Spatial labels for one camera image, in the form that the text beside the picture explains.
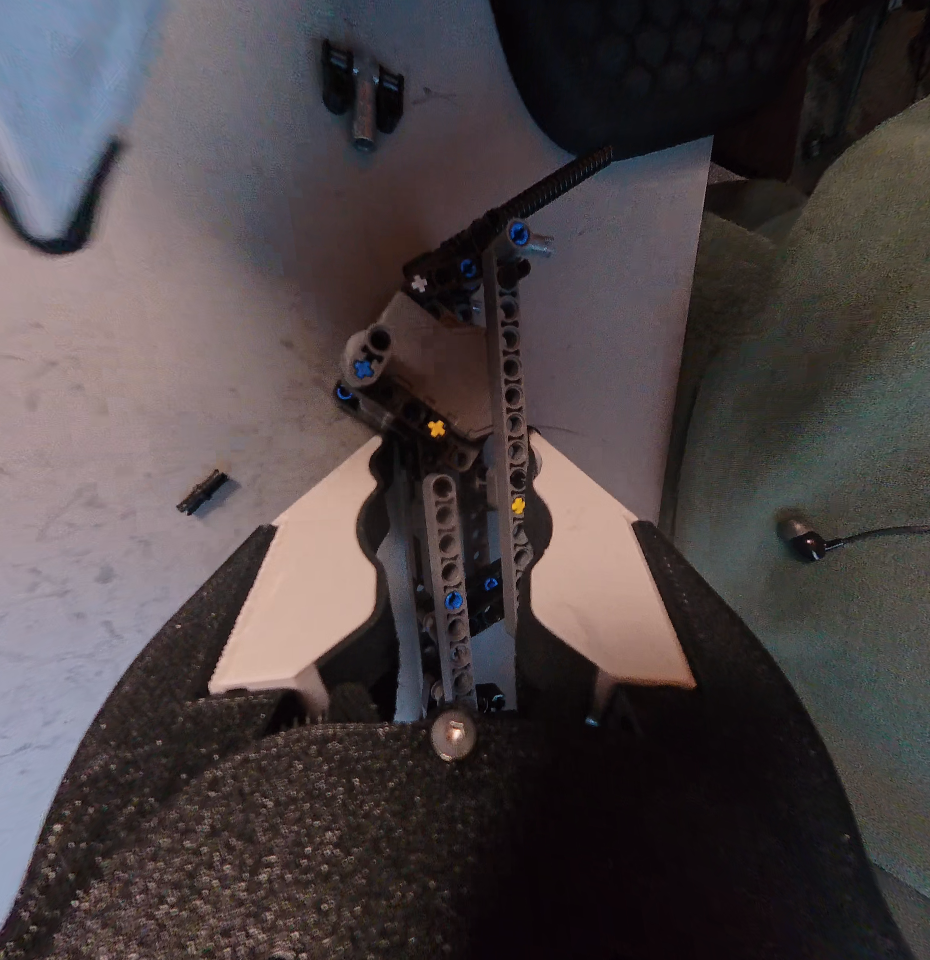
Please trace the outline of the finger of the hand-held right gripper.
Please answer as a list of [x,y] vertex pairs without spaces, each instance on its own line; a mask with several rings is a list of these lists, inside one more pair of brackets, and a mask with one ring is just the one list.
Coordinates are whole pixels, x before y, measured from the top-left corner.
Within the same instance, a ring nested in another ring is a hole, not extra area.
[[165,8],[0,1],[0,212],[40,252],[87,244]]

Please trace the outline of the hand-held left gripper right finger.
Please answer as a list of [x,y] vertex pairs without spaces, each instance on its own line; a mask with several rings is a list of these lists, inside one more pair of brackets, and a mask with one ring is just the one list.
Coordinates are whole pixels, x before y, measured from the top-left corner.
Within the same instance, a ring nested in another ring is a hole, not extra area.
[[693,690],[696,679],[645,557],[638,517],[541,435],[530,436],[547,545],[529,613],[585,662],[584,722],[601,725],[622,686]]

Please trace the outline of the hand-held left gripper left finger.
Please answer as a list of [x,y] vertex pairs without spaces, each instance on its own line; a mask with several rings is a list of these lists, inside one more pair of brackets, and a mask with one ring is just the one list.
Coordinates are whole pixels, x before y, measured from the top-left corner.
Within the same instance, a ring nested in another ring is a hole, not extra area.
[[285,690],[308,714],[330,696],[319,660],[371,623],[375,554],[360,540],[363,508],[378,490],[374,436],[277,517],[275,534],[208,681],[208,692]]

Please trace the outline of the grey black toy chassis assembly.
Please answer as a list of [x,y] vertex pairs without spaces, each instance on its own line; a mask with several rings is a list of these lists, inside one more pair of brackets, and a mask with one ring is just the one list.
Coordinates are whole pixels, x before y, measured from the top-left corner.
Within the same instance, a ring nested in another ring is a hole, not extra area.
[[472,642],[495,624],[515,635],[535,558],[519,286],[553,241],[529,220],[615,159],[612,146],[575,158],[409,261],[399,292],[343,348],[338,403],[391,450],[392,593],[411,605],[423,717],[506,706],[496,686],[481,692]]

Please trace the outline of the small black grey connector assembly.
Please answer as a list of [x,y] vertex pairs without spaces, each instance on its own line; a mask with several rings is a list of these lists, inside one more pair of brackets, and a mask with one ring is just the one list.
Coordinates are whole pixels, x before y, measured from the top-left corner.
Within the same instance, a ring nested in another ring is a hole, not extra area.
[[403,117],[405,78],[366,55],[323,39],[320,79],[328,112],[351,118],[356,150],[372,153],[378,135],[391,135]]

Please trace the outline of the grey desk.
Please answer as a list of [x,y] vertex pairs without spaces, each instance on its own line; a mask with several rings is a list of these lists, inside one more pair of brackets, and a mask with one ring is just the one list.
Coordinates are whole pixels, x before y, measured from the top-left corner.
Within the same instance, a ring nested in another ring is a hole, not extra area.
[[[405,78],[373,152],[323,104],[323,40]],[[168,2],[87,246],[0,215],[0,930],[126,667],[367,438],[330,397],[344,342],[566,159],[488,2]]]

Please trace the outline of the black toy pin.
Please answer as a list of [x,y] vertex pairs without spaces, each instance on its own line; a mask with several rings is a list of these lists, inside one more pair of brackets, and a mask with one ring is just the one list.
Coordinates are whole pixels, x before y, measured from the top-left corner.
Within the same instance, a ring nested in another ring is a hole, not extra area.
[[203,480],[199,481],[188,494],[176,505],[178,513],[187,517],[192,517],[198,510],[201,510],[218,492],[231,482],[231,477],[216,468],[210,472]]

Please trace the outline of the black textured chair cushion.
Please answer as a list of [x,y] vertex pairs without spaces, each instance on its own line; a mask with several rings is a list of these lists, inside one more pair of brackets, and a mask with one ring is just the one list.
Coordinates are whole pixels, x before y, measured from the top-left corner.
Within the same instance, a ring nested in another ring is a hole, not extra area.
[[713,136],[782,90],[806,1],[492,1],[519,97],[575,156],[627,160]]

